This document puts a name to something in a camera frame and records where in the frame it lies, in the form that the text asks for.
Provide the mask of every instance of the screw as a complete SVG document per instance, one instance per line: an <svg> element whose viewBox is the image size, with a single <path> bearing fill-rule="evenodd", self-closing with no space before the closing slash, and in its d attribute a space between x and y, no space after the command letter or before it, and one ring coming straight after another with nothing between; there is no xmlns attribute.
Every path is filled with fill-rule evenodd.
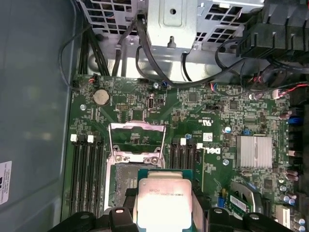
<svg viewBox="0 0 309 232"><path fill-rule="evenodd" d="M115 160L116 160L116 162L120 162L122 160L122 157L121 156L116 156Z"/></svg>
<svg viewBox="0 0 309 232"><path fill-rule="evenodd" d="M82 111L85 111L87 107L86 107L86 105L81 104L80 108L81 108Z"/></svg>
<svg viewBox="0 0 309 232"><path fill-rule="evenodd" d="M159 88L159 83L154 82L153 87L154 87L154 88Z"/></svg>
<svg viewBox="0 0 309 232"><path fill-rule="evenodd" d="M222 209L214 209L214 212L217 214L221 214L222 213Z"/></svg>
<svg viewBox="0 0 309 232"><path fill-rule="evenodd" d="M256 214L250 214L250 217L254 220L258 220L259 219L259 216L256 215Z"/></svg>
<svg viewBox="0 0 309 232"><path fill-rule="evenodd" d="M152 159L151 159L151 162L152 162L152 163L158 163L158 159L157 159L157 158L152 158Z"/></svg>
<svg viewBox="0 0 309 232"><path fill-rule="evenodd" d="M224 166L227 166L227 165L229 165L230 161L228 161L228 159L224 159L222 161L222 163L223 163Z"/></svg>

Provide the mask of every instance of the capacitor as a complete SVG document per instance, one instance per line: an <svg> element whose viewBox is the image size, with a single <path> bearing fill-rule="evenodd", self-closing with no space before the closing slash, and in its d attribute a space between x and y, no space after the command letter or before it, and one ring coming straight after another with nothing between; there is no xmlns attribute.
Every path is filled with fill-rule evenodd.
<svg viewBox="0 0 309 232"><path fill-rule="evenodd" d="M191 134L185 134L184 136L185 136L186 139L191 139L192 138Z"/></svg>
<svg viewBox="0 0 309 232"><path fill-rule="evenodd" d="M294 200L297 199L297 196L292 192L286 192L285 194L291 199L294 199Z"/></svg>
<svg viewBox="0 0 309 232"><path fill-rule="evenodd" d="M304 226L302 226L302 225L299 225L299 224L295 224L294 225L294 229L298 230L300 232L305 232L306 231L306 228Z"/></svg>
<svg viewBox="0 0 309 232"><path fill-rule="evenodd" d="M298 176L298 172L291 169L286 170L286 173L288 175Z"/></svg>
<svg viewBox="0 0 309 232"><path fill-rule="evenodd" d="M291 125L301 125L303 124L303 119L301 117L291 117L288 119L288 124Z"/></svg>
<svg viewBox="0 0 309 232"><path fill-rule="evenodd" d="M285 119L289 119L290 115L289 114L280 114L278 116L278 118L281 119L281 120L285 120Z"/></svg>
<svg viewBox="0 0 309 232"><path fill-rule="evenodd" d="M298 223L299 225L302 225L302 226L306 223L306 221L300 216L296 216L294 218L294 222L296 222L296 223Z"/></svg>
<svg viewBox="0 0 309 232"><path fill-rule="evenodd" d="M281 201L286 202L286 203L288 203L289 200L290 200L290 198L289 198L288 196L284 195L284 194L281 194L281 195L279 196L279 199L280 199Z"/></svg>
<svg viewBox="0 0 309 232"><path fill-rule="evenodd" d="M279 189L281 192L285 192L287 190L287 187L284 185L281 185Z"/></svg>
<svg viewBox="0 0 309 232"><path fill-rule="evenodd" d="M298 176L294 176L294 175L286 175L286 178L288 180L291 180L291 181L298 181L299 180Z"/></svg>
<svg viewBox="0 0 309 232"><path fill-rule="evenodd" d="M295 200L294 200L294 199L290 199L290 200L289 200L289 204L290 204L290 205L295 205Z"/></svg>

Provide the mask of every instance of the motherboard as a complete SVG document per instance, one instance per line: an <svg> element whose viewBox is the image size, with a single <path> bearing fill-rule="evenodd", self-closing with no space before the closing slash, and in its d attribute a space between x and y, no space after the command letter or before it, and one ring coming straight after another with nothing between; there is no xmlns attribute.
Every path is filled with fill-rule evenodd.
<svg viewBox="0 0 309 232"><path fill-rule="evenodd" d="M193 184L212 205L238 216L256 205L231 191L233 185L267 199L269 217L277 204L287 203L282 194L293 185L293 175L286 178L288 96L226 97L220 93L235 95L241 88L218 86L213 92L209 85L182 89L88 75L76 76L74 83L90 84L71 97L62 220L78 211L100 216L106 207L121 206L142 168L192 169ZM116 156L107 168L113 151L159 156L144 163Z"/></svg>

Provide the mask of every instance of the electrolytic capacitor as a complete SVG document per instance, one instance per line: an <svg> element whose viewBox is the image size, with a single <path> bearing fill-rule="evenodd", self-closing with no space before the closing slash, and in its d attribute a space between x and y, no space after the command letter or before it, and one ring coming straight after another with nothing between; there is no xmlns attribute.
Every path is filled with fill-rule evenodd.
<svg viewBox="0 0 309 232"><path fill-rule="evenodd" d="M297 199L297 196L292 192L286 192L285 194L291 199L294 199L294 200Z"/></svg>
<svg viewBox="0 0 309 232"><path fill-rule="evenodd" d="M290 198L289 198L288 196L284 195L284 194L281 194L281 195L279 196L279 199L280 199L281 201L286 202L286 203L289 203L289 200L290 200Z"/></svg>
<svg viewBox="0 0 309 232"><path fill-rule="evenodd" d="M279 189L281 192L285 192L287 190L286 186L284 185L281 185Z"/></svg>
<svg viewBox="0 0 309 232"><path fill-rule="evenodd" d="M298 230L300 232L305 232L306 231L306 228L304 226L302 226L302 225L299 225L299 224L295 224L294 225L294 229Z"/></svg>
<svg viewBox="0 0 309 232"><path fill-rule="evenodd" d="M286 170L286 173L289 175L298 176L298 172L291 169Z"/></svg>
<svg viewBox="0 0 309 232"><path fill-rule="evenodd" d="M232 131L232 129L230 127L225 127L224 129L222 129L223 133L230 133Z"/></svg>
<svg viewBox="0 0 309 232"><path fill-rule="evenodd" d="M303 226L306 223L306 221L300 216L296 216L294 218L294 222L298 223L301 226Z"/></svg>
<svg viewBox="0 0 309 232"><path fill-rule="evenodd" d="M299 180L298 176L294 176L294 175L286 175L286 178L290 181L298 181Z"/></svg>
<svg viewBox="0 0 309 232"><path fill-rule="evenodd" d="M281 120L285 120L285 119L289 119L290 115L289 114L280 114L278 116L278 118L281 119Z"/></svg>
<svg viewBox="0 0 309 232"><path fill-rule="evenodd" d="M290 205L295 205L295 200L294 200L294 199L290 199L290 200L289 200L289 204L290 204Z"/></svg>

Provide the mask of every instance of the aluminum heatsink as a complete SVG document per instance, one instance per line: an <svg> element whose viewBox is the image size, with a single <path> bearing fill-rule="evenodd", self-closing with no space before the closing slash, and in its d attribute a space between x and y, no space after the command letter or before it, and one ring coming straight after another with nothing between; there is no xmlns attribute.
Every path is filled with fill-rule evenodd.
<svg viewBox="0 0 309 232"><path fill-rule="evenodd" d="M241 168L271 168L272 138L237 136L236 166Z"/></svg>

